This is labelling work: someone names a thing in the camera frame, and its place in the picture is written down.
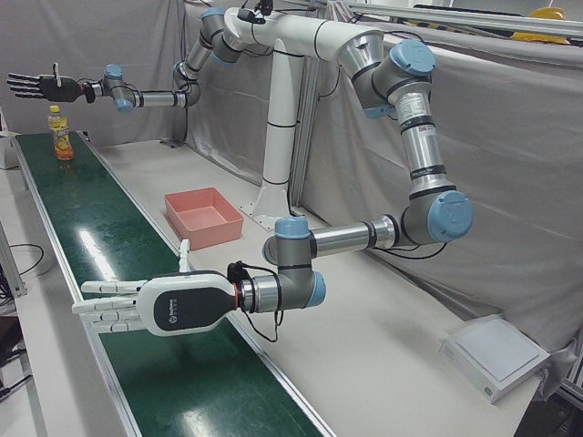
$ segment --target gray robot arm segment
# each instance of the gray robot arm segment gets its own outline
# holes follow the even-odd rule
[[[345,45],[337,60],[351,78],[369,118],[396,112],[407,155],[412,190],[401,217],[395,246],[448,242],[470,229],[474,211],[463,193],[447,179],[429,107],[430,75],[435,57],[421,41],[406,39],[382,59],[372,37]]]

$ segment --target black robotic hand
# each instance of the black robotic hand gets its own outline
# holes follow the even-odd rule
[[[88,103],[95,101],[95,92],[89,81],[80,84],[72,77],[60,76],[58,64],[53,64],[53,75],[23,76],[8,74],[6,83],[21,98],[45,98],[51,102],[74,102],[85,96]]]

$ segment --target conveyor belt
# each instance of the conveyor belt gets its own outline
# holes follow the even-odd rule
[[[17,140],[77,284],[107,271],[87,249],[87,236],[118,279],[175,272],[175,253],[85,141],[70,138],[70,163],[55,159],[48,134]],[[228,320],[205,334],[137,331],[100,339],[144,436],[321,435]]]

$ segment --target white plastic box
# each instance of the white plastic box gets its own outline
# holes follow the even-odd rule
[[[499,317],[473,320],[440,349],[494,403],[544,366],[548,353]]]

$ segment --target plastic bottle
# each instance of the plastic bottle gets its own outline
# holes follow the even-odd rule
[[[53,133],[53,145],[55,146],[56,158],[65,161],[73,159],[75,153],[69,141],[69,124],[66,117],[61,114],[57,105],[50,107],[48,126]]]

